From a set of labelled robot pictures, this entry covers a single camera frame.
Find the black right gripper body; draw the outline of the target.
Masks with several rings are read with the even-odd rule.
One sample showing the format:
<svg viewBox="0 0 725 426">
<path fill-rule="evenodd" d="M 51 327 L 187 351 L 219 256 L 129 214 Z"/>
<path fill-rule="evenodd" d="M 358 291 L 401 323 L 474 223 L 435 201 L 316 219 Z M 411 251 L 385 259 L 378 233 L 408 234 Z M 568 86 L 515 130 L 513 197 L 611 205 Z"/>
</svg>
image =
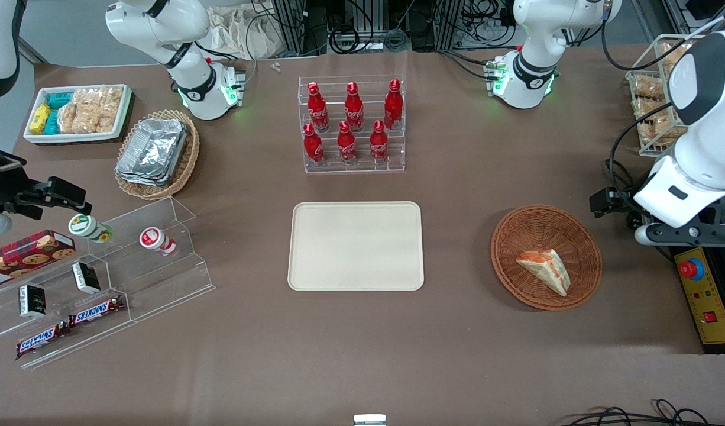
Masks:
<svg viewBox="0 0 725 426">
<path fill-rule="evenodd" d="M 0 213 L 5 205 L 14 202 L 20 192 L 29 189 L 29 177 L 24 170 L 25 160 L 0 150 Z"/>
</svg>

